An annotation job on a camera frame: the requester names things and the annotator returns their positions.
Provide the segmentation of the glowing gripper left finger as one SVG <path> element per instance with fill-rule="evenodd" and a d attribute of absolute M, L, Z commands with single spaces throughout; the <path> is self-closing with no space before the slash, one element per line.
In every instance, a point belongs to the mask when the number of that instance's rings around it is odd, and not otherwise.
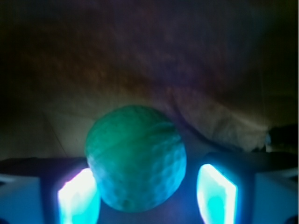
<path fill-rule="evenodd" d="M 100 191 L 86 158 L 0 162 L 2 224 L 95 224 Z"/>

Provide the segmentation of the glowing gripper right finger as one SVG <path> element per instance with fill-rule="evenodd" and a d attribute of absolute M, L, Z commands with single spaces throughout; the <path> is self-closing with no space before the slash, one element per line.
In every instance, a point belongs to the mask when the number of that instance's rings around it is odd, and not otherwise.
<path fill-rule="evenodd" d="M 296 224 L 299 159 L 286 152 L 208 153 L 197 178 L 206 224 Z"/>

